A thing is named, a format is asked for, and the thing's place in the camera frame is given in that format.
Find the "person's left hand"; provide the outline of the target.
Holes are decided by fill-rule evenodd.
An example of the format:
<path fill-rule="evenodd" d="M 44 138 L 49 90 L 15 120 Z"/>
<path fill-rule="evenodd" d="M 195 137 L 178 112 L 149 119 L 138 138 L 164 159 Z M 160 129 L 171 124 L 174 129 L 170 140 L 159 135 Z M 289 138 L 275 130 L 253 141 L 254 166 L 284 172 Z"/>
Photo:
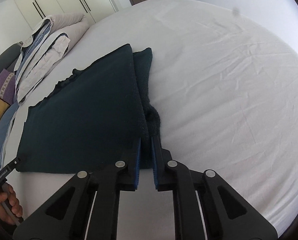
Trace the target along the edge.
<path fill-rule="evenodd" d="M 0 192 L 0 219 L 10 225 L 19 225 L 23 215 L 23 208 L 13 187 L 5 183 Z"/>

